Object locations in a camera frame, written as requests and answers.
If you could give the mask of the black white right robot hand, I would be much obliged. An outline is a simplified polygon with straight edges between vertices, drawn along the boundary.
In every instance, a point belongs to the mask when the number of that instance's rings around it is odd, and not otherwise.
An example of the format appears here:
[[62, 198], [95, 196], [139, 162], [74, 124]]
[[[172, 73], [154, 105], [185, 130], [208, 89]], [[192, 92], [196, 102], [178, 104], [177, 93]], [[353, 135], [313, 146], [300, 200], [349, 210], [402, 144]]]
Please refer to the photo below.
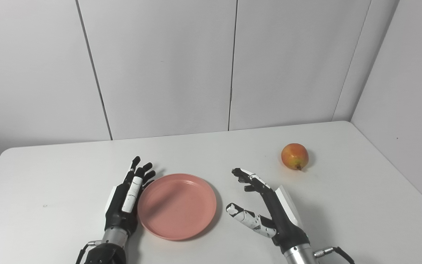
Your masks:
[[309, 244], [309, 238], [302, 228], [291, 221], [290, 215], [285, 210], [281, 195], [273, 190], [258, 175], [245, 169], [232, 169], [233, 176], [238, 178], [238, 182], [245, 183], [246, 192], [257, 192], [261, 195], [265, 203], [270, 218], [255, 214], [243, 209], [235, 203], [226, 206], [226, 212], [244, 226], [254, 232], [271, 238], [273, 243], [280, 247], [282, 253], [303, 244]]

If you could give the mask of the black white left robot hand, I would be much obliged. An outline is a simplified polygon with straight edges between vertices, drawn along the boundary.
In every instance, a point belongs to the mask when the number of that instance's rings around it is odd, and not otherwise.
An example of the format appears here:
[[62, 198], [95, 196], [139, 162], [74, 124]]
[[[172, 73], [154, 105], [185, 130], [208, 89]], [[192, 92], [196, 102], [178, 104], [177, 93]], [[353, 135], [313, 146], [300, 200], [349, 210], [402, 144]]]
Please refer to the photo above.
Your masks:
[[156, 175], [151, 162], [138, 167], [140, 162], [139, 156], [134, 157], [123, 182], [113, 188], [113, 194], [105, 213], [105, 230], [113, 227], [121, 228], [126, 231], [128, 236], [136, 231], [139, 198], [144, 189], [154, 182], [152, 178]]

